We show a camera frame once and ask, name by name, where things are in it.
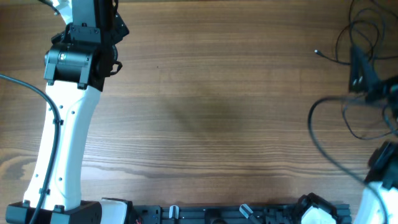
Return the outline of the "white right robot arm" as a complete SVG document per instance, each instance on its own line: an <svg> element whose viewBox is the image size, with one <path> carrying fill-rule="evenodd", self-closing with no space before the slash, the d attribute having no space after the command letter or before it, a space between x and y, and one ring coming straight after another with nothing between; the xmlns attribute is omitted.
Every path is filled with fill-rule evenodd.
<svg viewBox="0 0 398 224"><path fill-rule="evenodd" d="M368 160L369 172L361 179L326 153L313 130L312 117L317 106L329 101L338 101L344 105L354 103L380 108L389 134L397 135L397 125L392 123L387 114L387 110L390 110L393 118L397 120L397 77L381 80L365 53L356 45L350 48L350 60L349 92L363 93L364 100L348 96L320 98L308 112L308 132L315 147L325 159L364 186L361 206L354 222L397 223L397 143L386 141L376 149Z"/></svg>

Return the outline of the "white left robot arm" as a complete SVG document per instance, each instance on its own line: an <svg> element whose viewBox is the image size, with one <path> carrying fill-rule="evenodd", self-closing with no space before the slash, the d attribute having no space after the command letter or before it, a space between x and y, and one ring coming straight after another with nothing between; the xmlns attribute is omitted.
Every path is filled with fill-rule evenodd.
<svg viewBox="0 0 398 224"><path fill-rule="evenodd" d="M117 44L129 29L118 0L49 1L65 21L44 58L44 130L29 186L7 206L8 223L128 223L130 202L81 198L81 167L91 118L106 78L122 68Z"/></svg>

